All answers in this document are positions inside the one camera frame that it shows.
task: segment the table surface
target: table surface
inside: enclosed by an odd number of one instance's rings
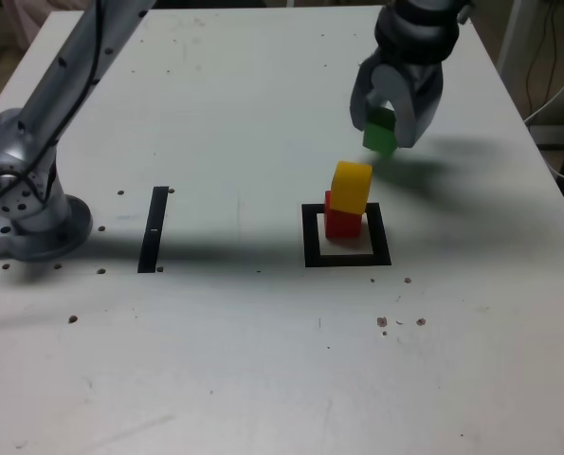
[[[0,454],[564,455],[564,200],[470,24],[417,146],[361,147],[377,12],[149,13],[59,146],[87,244],[0,261]],[[339,160],[373,163],[391,266],[304,267]],[[164,271],[137,274],[153,186]]]

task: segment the stacked blocks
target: stacked blocks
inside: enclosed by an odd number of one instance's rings
[[[384,107],[372,111],[364,128],[363,146],[389,156],[397,149],[395,114]]]
[[[326,238],[352,239],[361,232],[361,216],[366,211],[373,168],[367,164],[339,161],[326,192],[324,224]]]

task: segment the black square outline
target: black square outline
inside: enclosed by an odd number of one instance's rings
[[[305,267],[366,267],[391,265],[387,236],[378,203],[366,205],[368,231],[373,254],[321,255],[319,251],[318,214],[323,204],[302,204],[302,241]]]

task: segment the black strip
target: black strip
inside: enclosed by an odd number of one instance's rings
[[[364,267],[391,265],[387,235],[380,207],[376,203],[366,206],[368,231],[373,254],[340,254],[322,256],[319,250],[318,214],[324,212],[323,204],[302,205],[302,240],[305,267]]]
[[[44,201],[47,201],[50,198],[52,185],[54,184],[54,180],[56,180],[56,172],[56,158],[54,158],[54,162],[52,163],[52,166],[50,166],[50,172],[47,175],[47,186],[45,187]]]
[[[147,227],[145,228],[145,236],[142,239],[140,258],[138,259],[138,273],[155,273],[167,202],[168,187],[154,187],[149,216],[147,217]]]

